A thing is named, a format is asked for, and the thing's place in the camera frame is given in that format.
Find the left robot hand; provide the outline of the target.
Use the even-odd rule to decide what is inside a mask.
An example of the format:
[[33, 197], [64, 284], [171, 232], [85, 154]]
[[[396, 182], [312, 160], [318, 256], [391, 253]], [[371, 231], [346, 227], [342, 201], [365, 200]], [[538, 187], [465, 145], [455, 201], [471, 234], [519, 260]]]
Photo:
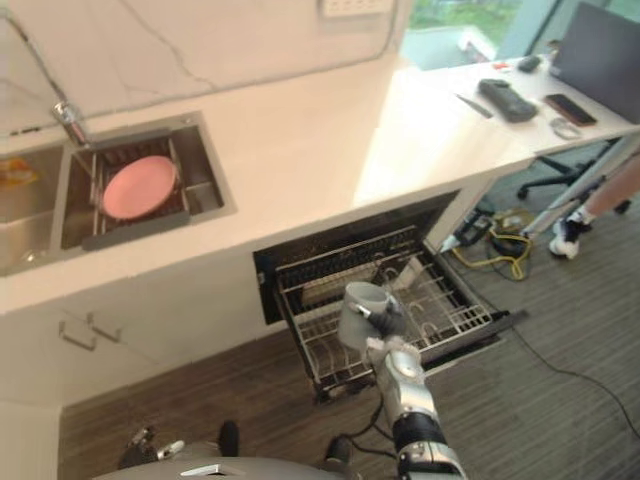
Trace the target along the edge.
[[118, 468], [126, 469], [167, 460], [176, 456], [186, 446], [183, 440], [177, 440], [156, 448], [153, 444], [155, 434], [156, 431], [153, 426], [146, 426], [138, 430], [126, 444], [124, 453], [120, 457]]

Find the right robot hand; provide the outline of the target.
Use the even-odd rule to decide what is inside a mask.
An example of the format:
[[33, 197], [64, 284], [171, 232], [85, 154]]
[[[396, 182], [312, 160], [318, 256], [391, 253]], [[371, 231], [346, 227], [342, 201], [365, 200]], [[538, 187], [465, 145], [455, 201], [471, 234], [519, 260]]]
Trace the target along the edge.
[[394, 297], [388, 297], [379, 312], [360, 304], [354, 304], [353, 310], [363, 319], [364, 339], [387, 339], [405, 334], [408, 315]]

